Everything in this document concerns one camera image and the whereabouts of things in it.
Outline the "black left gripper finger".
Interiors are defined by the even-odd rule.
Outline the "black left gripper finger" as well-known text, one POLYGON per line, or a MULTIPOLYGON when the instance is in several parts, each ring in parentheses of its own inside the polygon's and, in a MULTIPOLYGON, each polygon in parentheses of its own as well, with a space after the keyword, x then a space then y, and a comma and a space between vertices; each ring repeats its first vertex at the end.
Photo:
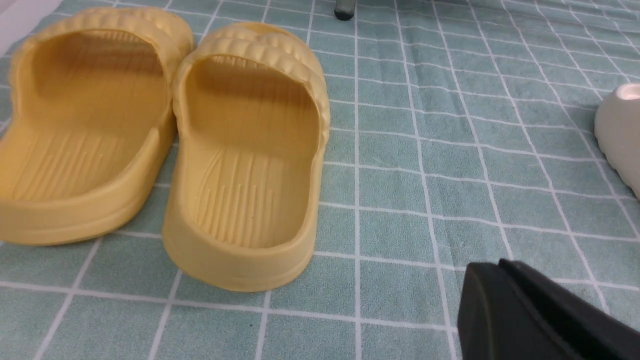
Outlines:
POLYGON ((637 330, 530 265, 465 269, 457 330, 464 360, 637 360, 637 330))

